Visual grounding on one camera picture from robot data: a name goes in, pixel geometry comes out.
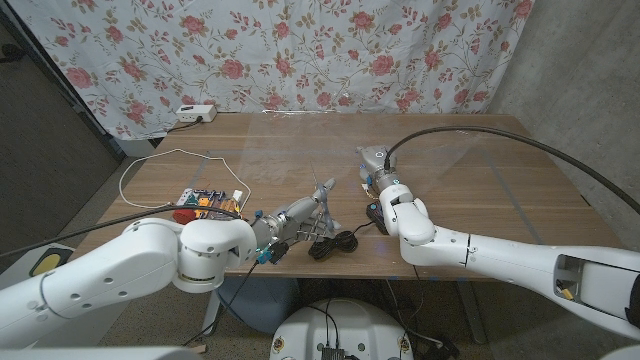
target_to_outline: gray wall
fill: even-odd
[[[640,2],[536,1],[490,113],[585,162],[640,201]],[[603,186],[560,168],[640,249],[640,216]]]

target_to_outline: red component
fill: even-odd
[[[193,210],[181,209],[173,212],[173,219],[181,225],[187,225],[196,219],[196,213]]]

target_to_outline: floor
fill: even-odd
[[[131,161],[125,160],[69,224],[69,229],[98,221],[118,196],[117,182]],[[128,178],[138,168],[134,167]],[[80,241],[78,237],[69,244],[74,246]],[[349,296],[392,311],[390,301],[384,299],[384,296],[389,299],[382,286],[385,284],[379,281],[328,281],[301,281],[303,301],[309,303],[329,297],[327,289],[332,288],[331,296]],[[423,281],[422,284],[425,306],[417,316],[418,329],[424,335],[449,338],[459,348],[460,359],[598,359],[614,349],[634,344],[577,318],[531,291],[482,282],[475,283],[474,289],[489,344],[477,345],[471,341],[455,283]],[[395,281],[392,285],[406,318],[420,303],[420,287],[417,281]],[[156,294],[132,301],[100,346],[179,345],[200,330],[207,302],[207,294],[187,294],[169,285]],[[271,335],[223,315],[216,333],[195,344],[208,345],[209,350],[202,355],[205,359],[266,359],[271,340]]]

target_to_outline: wall outlet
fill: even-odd
[[[211,122],[217,113],[213,105],[182,105],[176,111],[180,122],[194,122],[198,116],[202,116],[202,122]]]

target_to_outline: power cord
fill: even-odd
[[[320,311],[321,313],[324,313],[325,315],[325,320],[327,317],[329,317],[329,319],[331,319],[331,321],[333,322],[333,327],[334,329],[336,329],[336,349],[338,348],[338,344],[340,344],[340,337],[338,336],[338,325],[336,325],[336,321],[333,319],[333,316],[331,316],[331,314],[329,314],[327,311],[322,310],[318,307],[315,307],[313,305],[305,305],[305,307],[311,308],[311,309],[315,309]],[[329,324],[327,323],[327,347],[331,347],[331,345],[329,344]]]
[[[640,204],[638,204],[637,201],[635,201],[631,196],[629,196],[629,194],[624,192],[624,190],[619,188],[616,184],[612,183],[610,180],[608,180],[607,178],[602,176],[600,173],[598,173],[597,171],[593,170],[592,168],[590,168],[589,166],[585,165],[584,163],[580,162],[579,160],[577,160],[577,159],[575,159],[575,158],[563,153],[562,151],[560,151],[558,149],[554,149],[549,145],[545,145],[545,144],[543,144],[541,142],[537,142],[537,141],[535,141],[533,139],[530,139],[530,138],[528,138],[526,136],[514,134],[514,133],[509,132],[509,131],[493,129],[493,128],[489,128],[489,127],[483,127],[483,126],[440,126],[440,127],[435,127],[435,128],[430,128],[430,129],[417,131],[417,132],[405,137],[404,139],[398,141],[397,144],[395,144],[395,145],[393,145],[393,147],[391,147],[389,152],[387,152],[387,156],[384,159],[384,169],[388,171],[391,168],[391,160],[390,160],[391,159],[391,154],[394,151],[396,151],[400,146],[402,146],[402,144],[406,143],[407,141],[409,141],[409,140],[411,140],[413,138],[421,136],[421,135],[437,133],[437,132],[445,132],[445,131],[477,131],[477,132],[484,132],[484,133],[504,136],[506,138],[513,139],[513,140],[525,143],[527,145],[531,145],[533,147],[536,147],[536,148],[538,148],[540,150],[546,151],[547,153],[549,153],[549,154],[551,154],[551,155],[553,155],[553,156],[555,156],[555,157],[557,157],[557,158],[559,158],[561,160],[564,160],[564,161],[568,162],[569,164],[577,167],[578,169],[582,170],[587,175],[589,175],[592,178],[594,178],[600,184],[604,185],[607,189],[611,190],[611,192],[616,194],[617,197],[622,199],[622,201],[624,201],[636,213],[638,213],[640,215]]]
[[[125,175],[127,175],[127,172],[129,172],[129,169],[131,169],[131,167],[133,165],[135,165],[137,162],[140,161],[144,161],[147,159],[152,159],[154,157],[158,157],[158,156],[163,156],[163,155],[167,155],[167,154],[171,154],[173,152],[182,152],[185,153],[187,155],[193,155],[193,156],[197,156],[197,157],[201,157],[203,159],[207,159],[207,160],[222,160],[222,163],[224,164],[224,166],[227,168],[227,170],[229,170],[229,172],[231,173],[231,175],[233,175],[233,177],[238,180],[238,182],[240,184],[242,184],[248,191],[247,193],[247,197],[244,199],[244,202],[242,203],[242,205],[240,206],[240,211],[242,211],[242,209],[244,209],[244,206],[247,205],[247,201],[249,201],[249,197],[251,196],[251,188],[249,188],[249,186],[247,186],[247,184],[245,184],[244,182],[242,182],[242,180],[240,180],[240,178],[238,177],[238,175],[236,175],[236,173],[233,172],[233,170],[231,170],[231,168],[229,167],[229,165],[227,165],[227,162],[225,161],[224,158],[221,157],[211,157],[211,156],[206,156],[206,155],[202,155],[202,154],[197,154],[194,152],[190,152],[190,151],[185,151],[182,149],[173,149],[173,150],[169,150],[169,151],[165,151],[163,153],[159,153],[159,154],[155,154],[155,155],[150,155],[150,156],[145,156],[143,158],[137,159],[136,161],[132,162],[131,164],[129,164],[129,166],[124,170],[124,172],[122,173],[122,176],[120,176],[120,181],[118,182],[118,190],[120,191],[120,197],[122,198],[122,200],[124,202],[126,202],[127,204],[131,205],[131,206],[135,206],[135,207],[139,207],[139,208],[143,208],[143,209],[158,209],[158,208],[162,208],[164,206],[167,205],[171,205],[170,202],[165,203],[163,205],[157,205],[157,206],[148,206],[148,205],[140,205],[140,204],[135,204],[132,203],[131,201],[127,200],[127,198],[124,196],[124,193],[122,192],[122,180],[124,179]]]
[[[231,300],[229,300],[229,303],[227,304],[226,307],[224,307],[222,309],[222,311],[216,316],[216,319],[209,324],[209,326],[205,327],[204,329],[202,329],[202,331],[200,331],[199,333],[197,333],[196,335],[194,335],[191,339],[185,341],[182,346],[187,346],[189,344],[191,344],[194,340],[196,340],[197,338],[201,337],[205,332],[207,332],[209,329],[215,328],[218,323],[220,322],[220,319],[222,318],[222,315],[224,314],[224,312],[227,309],[231,308],[231,304],[233,304],[233,300],[236,299],[236,296],[238,296],[238,294],[240,293],[240,289],[242,289],[242,287],[244,286],[244,284],[247,282],[247,279],[249,279],[249,276],[251,275],[251,273],[253,272],[253,269],[256,268],[256,266],[259,264],[259,262],[255,262],[253,263],[253,266],[251,266],[251,269],[249,269],[249,272],[247,273],[247,275],[244,276],[244,279],[242,280],[242,282],[240,283],[240,286],[238,286],[238,289],[236,290],[236,292],[233,294],[233,296],[231,297]]]
[[[123,216],[121,218],[117,218],[117,219],[114,219],[114,220],[105,221],[103,223],[95,224],[95,225],[92,225],[92,226],[88,226],[86,228],[82,228],[82,229],[79,229],[79,230],[76,230],[76,231],[72,231],[72,232],[70,232],[68,234],[56,236],[54,238],[51,238],[51,239],[48,239],[48,240],[45,240],[45,241],[41,241],[39,243],[35,243],[33,245],[24,246],[24,247],[21,247],[19,249],[12,250],[12,251],[6,252],[4,254],[0,254],[0,259],[3,258],[3,257],[7,257],[7,256],[11,256],[11,255],[27,252],[29,250],[33,250],[33,249],[39,248],[41,246],[49,245],[49,244],[54,243],[54,242],[62,241],[62,240],[65,240],[65,239],[68,239],[68,238],[71,238],[71,237],[74,237],[74,236],[77,236],[77,235],[82,235],[82,234],[88,233],[90,231],[102,229],[103,227],[107,227],[107,226],[111,226],[111,225],[115,225],[115,224],[120,224],[120,223],[123,223],[123,222],[139,219],[139,218],[142,218],[142,217],[145,217],[145,216],[149,216],[149,215],[153,215],[153,214],[157,214],[157,213],[161,213],[161,212],[165,212],[165,211],[174,211],[174,210],[182,210],[182,209],[214,211],[214,212],[217,212],[217,213],[220,213],[220,214],[227,215],[227,216],[232,217],[234,219],[241,219],[240,215],[238,215],[236,213],[232,213],[232,212],[225,211],[225,210],[222,210],[222,209],[210,208],[210,207],[207,207],[207,206],[165,205],[165,206],[162,206],[162,207],[157,208],[157,209],[143,211],[143,212],[140,212],[140,213],[137,213],[137,214]]]
[[[333,239],[325,237],[324,241],[314,242],[309,248],[309,255],[315,260],[320,260],[329,255],[333,249],[346,253],[354,252],[358,248],[358,239],[355,236],[356,231],[371,224],[373,224],[373,221],[360,225],[353,231],[343,231]]]
[[[176,131],[176,130],[184,130],[184,129],[186,129],[186,128],[190,128],[190,127],[192,127],[192,126],[196,126],[196,125],[200,124],[200,123],[202,122],[202,120],[203,120],[203,119],[202,119],[202,116],[198,116],[198,117],[196,118],[196,121],[194,121],[194,122],[192,122],[192,123],[189,123],[189,124],[184,125],[184,126],[180,126],[180,127],[177,127],[177,128],[172,128],[172,129],[167,130],[167,134],[168,134],[168,133],[170,133],[170,132],[172,132],[172,131]]]
[[[416,279],[418,280],[418,286],[420,286],[420,306],[418,306],[416,311],[414,311],[413,314],[411,314],[411,316],[409,316],[409,319],[407,320],[407,323],[410,322],[411,319],[416,317],[416,315],[418,315],[420,310],[422,310],[422,306],[424,305],[424,287],[422,286],[422,282],[420,281],[420,275],[418,275],[418,269],[416,268],[415,265],[412,265],[412,266],[413,266],[413,272],[416,274]],[[402,334],[403,338],[407,335],[407,329],[408,329],[408,327],[405,328],[404,334]],[[416,331],[418,331],[417,318],[416,318]],[[402,350],[400,350],[400,360],[402,360]]]
[[[421,339],[433,342],[435,344],[437,344],[438,346],[443,346],[444,344],[442,343],[442,341],[438,340],[438,339],[434,339],[434,338],[430,338],[428,336],[419,334],[418,332],[411,330],[402,320],[402,315],[400,314],[400,308],[398,307],[398,300],[396,298],[396,294],[393,292],[393,288],[391,287],[391,283],[389,282],[389,280],[386,280],[387,282],[387,286],[389,287],[389,291],[391,291],[391,297],[393,298],[393,303],[396,306],[396,312],[398,314],[398,320],[400,320],[400,324],[402,325],[402,327],[404,328],[405,333],[410,333],[413,334],[414,336],[417,336]]]

